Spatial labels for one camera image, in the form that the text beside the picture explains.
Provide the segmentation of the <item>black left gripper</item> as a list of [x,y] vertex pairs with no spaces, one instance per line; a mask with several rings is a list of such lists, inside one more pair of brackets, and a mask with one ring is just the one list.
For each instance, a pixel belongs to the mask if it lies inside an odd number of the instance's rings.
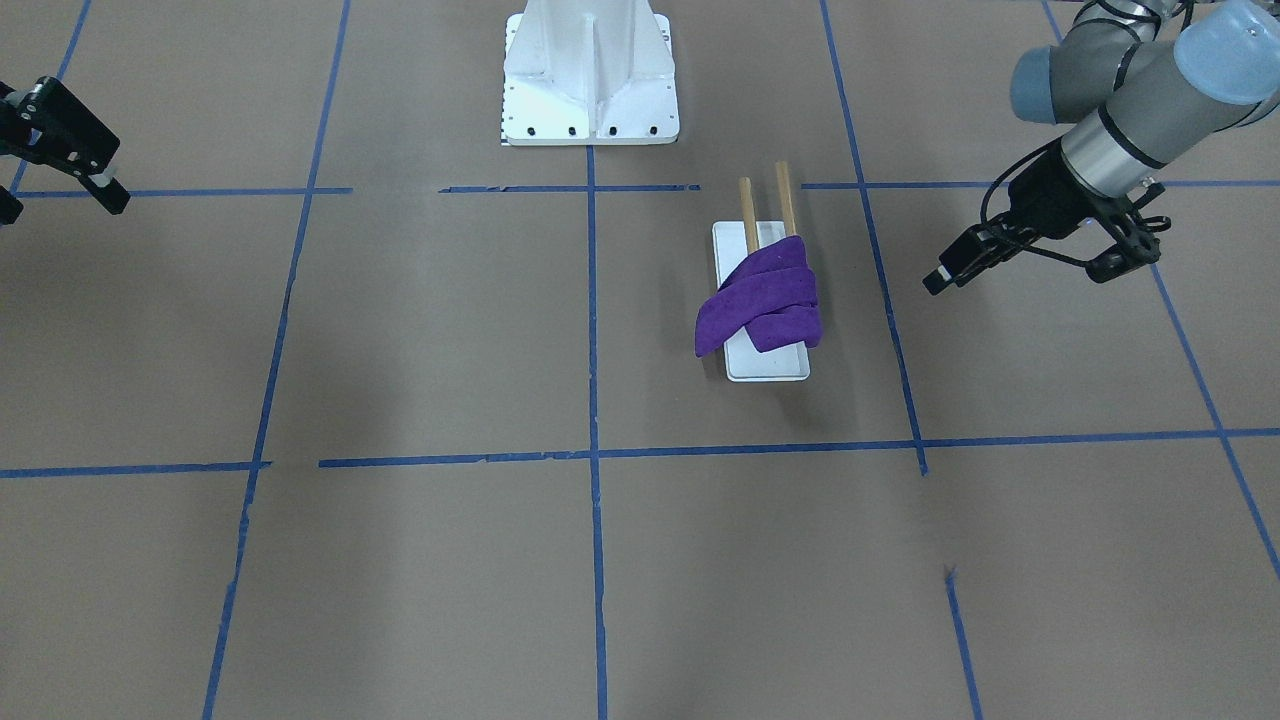
[[1061,138],[1018,173],[1007,188],[1004,222],[966,228],[922,279],[929,295],[964,287],[983,272],[1023,252],[1036,238],[1065,240],[1087,219],[1107,208],[1107,199],[1083,184],[1069,167]]

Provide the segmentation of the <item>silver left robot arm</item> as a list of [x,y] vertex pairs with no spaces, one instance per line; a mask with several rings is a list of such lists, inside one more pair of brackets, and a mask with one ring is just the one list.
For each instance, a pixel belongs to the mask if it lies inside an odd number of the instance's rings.
[[1015,65],[1010,104],[1023,120],[1066,126],[996,181],[1009,206],[966,228],[924,278],[963,287],[1044,240],[1096,223],[1108,249],[1078,266],[1096,283],[1156,264],[1166,217],[1143,217],[1164,192],[1156,174],[1204,138],[1277,110],[1275,1],[1221,1],[1194,20],[1189,1],[1088,1],[1062,41]]

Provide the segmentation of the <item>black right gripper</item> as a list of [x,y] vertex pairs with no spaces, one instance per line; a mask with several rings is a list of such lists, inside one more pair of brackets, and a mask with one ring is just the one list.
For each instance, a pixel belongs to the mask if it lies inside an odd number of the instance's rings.
[[[120,215],[131,201],[113,165],[120,143],[60,79],[44,76],[26,91],[1,82],[1,156],[73,177],[111,215]],[[1,186],[0,224],[17,223],[23,210],[23,202]]]

